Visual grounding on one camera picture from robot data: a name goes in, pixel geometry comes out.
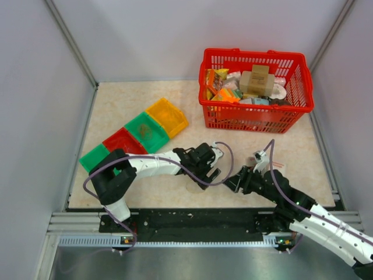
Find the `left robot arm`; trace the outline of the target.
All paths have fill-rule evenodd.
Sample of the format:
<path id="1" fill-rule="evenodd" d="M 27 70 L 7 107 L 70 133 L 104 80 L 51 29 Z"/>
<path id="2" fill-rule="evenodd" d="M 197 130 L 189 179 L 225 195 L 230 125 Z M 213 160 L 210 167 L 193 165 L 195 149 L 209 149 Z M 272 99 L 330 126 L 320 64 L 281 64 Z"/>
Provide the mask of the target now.
<path id="1" fill-rule="evenodd" d="M 219 148 L 207 143 L 197 148 L 174 148 L 148 155 L 116 149 L 89 172 L 88 180 L 92 182 L 100 204 L 113 216 L 113 226 L 123 232 L 132 224 L 124 196 L 134 181 L 158 175 L 187 174 L 200 187 L 207 187 L 220 174 L 216 169 L 211 176 L 207 175 L 223 155 Z"/>

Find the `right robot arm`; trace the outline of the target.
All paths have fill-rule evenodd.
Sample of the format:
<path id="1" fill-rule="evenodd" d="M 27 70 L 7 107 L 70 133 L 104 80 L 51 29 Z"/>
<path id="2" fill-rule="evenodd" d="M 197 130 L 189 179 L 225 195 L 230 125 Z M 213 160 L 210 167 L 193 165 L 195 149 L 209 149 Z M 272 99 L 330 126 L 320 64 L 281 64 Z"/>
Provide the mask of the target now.
<path id="1" fill-rule="evenodd" d="M 276 204 L 272 224 L 317 242 L 351 266 L 360 279 L 372 279 L 372 237 L 349 226 L 309 195 L 293 188 L 278 170 L 264 174 L 243 166 L 224 185 L 235 193 L 256 193 Z"/>

